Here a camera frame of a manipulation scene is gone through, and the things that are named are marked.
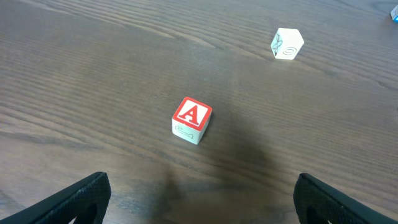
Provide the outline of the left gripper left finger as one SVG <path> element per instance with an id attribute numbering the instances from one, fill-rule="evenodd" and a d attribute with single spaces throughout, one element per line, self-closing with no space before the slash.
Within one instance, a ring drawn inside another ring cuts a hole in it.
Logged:
<path id="1" fill-rule="evenodd" d="M 111 197 L 107 173 L 95 172 L 18 213 L 1 224 L 102 224 Z"/>

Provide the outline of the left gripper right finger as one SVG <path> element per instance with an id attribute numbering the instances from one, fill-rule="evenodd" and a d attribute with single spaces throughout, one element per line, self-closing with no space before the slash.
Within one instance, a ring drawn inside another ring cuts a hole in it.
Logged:
<path id="1" fill-rule="evenodd" d="M 299 175 L 293 198 L 300 224 L 397 224 L 308 173 Z"/>

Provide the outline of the red letter A block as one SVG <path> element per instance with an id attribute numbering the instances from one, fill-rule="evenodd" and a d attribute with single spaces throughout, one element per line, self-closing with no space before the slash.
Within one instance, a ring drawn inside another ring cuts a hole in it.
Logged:
<path id="1" fill-rule="evenodd" d="M 212 107 L 186 96 L 172 116 L 172 132 L 197 145 L 207 129 L 212 111 Z"/>

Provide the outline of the plain white wooden block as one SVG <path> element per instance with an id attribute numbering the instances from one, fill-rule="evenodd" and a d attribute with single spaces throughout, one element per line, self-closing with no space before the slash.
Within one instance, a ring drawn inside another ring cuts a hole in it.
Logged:
<path id="1" fill-rule="evenodd" d="M 276 59 L 293 60 L 304 43 L 298 29 L 278 28 L 270 47 Z"/>

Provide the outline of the blue and white block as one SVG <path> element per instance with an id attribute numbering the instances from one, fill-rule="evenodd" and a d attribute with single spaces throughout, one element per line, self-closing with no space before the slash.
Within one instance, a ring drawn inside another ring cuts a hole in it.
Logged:
<path id="1" fill-rule="evenodd" d="M 398 5 L 396 5 L 395 8 L 393 8 L 390 15 L 391 15 L 391 19 L 394 22 L 398 22 Z"/>

